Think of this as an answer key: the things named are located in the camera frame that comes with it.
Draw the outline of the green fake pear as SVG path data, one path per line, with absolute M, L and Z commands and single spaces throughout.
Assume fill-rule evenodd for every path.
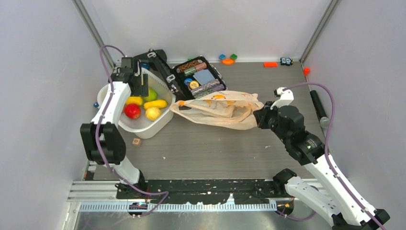
M 148 96 L 143 97 L 145 102 L 151 102 L 158 98 L 158 94 L 152 89 L 148 88 Z

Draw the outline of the red fake apple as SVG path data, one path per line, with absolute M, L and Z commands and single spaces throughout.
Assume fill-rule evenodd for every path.
M 142 111 L 137 104 L 131 103 L 124 107 L 124 114 L 130 119 L 138 119 Z

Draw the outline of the translucent plastic bag banana print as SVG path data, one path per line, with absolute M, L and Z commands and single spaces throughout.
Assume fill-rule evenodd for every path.
M 169 109 L 196 124 L 248 130 L 257 126 L 253 113 L 263 107 L 256 93 L 218 91 L 199 99 L 175 102 Z

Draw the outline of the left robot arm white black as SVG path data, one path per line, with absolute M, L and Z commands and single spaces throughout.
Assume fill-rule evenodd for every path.
M 132 93 L 147 92 L 148 76 L 133 57 L 122 57 L 120 69 L 109 78 L 107 93 L 95 117 L 79 131 L 88 160 L 104 165 L 128 186 L 135 198 L 147 195 L 142 172 L 126 156 L 126 143 L 118 130 L 121 113 Z

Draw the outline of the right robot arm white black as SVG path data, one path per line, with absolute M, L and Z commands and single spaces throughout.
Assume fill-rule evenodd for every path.
M 273 177 L 275 194 L 300 199 L 334 230 L 383 229 L 390 215 L 367 202 L 341 174 L 321 139 L 306 130 L 304 116 L 298 108 L 272 107 L 271 102 L 267 102 L 254 116 L 258 127 L 271 130 L 288 154 L 326 191 L 326 194 L 321 193 L 292 170 L 284 169 Z

